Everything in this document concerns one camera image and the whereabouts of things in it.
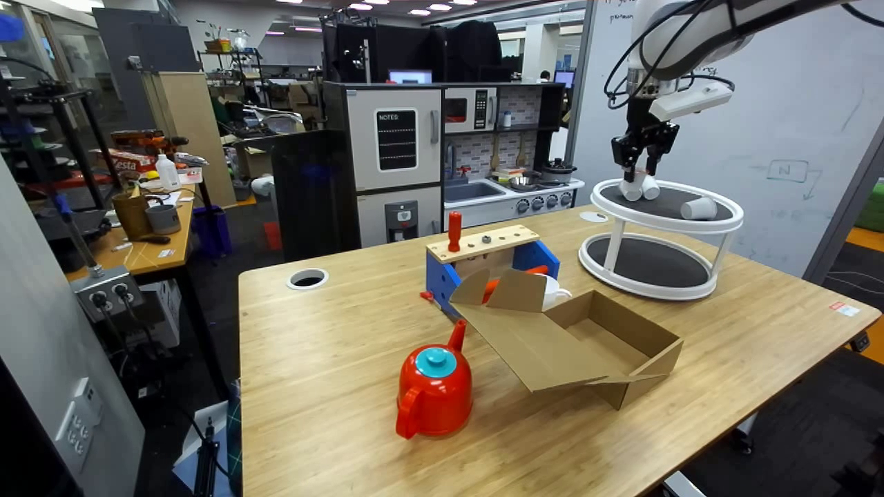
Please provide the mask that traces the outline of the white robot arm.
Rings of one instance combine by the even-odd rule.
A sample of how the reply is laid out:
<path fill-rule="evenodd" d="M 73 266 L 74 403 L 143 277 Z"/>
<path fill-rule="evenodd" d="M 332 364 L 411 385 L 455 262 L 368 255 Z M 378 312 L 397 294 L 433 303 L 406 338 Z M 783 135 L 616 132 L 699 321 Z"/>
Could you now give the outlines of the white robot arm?
<path fill-rule="evenodd" d="M 612 140 L 625 189 L 657 173 L 681 132 L 678 118 L 732 99 L 736 86 L 699 66 L 722 62 L 754 33 L 841 5 L 855 19 L 881 24 L 857 0 L 638 0 L 632 37 L 602 86 L 609 107 L 627 111 L 627 129 Z"/>

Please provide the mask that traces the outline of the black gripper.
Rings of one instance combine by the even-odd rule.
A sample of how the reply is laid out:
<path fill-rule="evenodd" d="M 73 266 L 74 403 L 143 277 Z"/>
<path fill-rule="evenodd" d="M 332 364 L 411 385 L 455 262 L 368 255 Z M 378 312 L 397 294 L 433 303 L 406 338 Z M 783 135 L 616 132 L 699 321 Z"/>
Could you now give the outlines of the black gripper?
<path fill-rule="evenodd" d="M 656 118 L 650 107 L 653 103 L 646 98 L 635 98 L 627 106 L 627 132 L 612 140 L 614 161 L 621 165 L 621 180 L 629 186 L 638 176 L 638 157 L 646 157 L 646 173 L 657 176 L 657 165 L 663 154 L 672 151 L 681 132 L 678 124 Z"/>

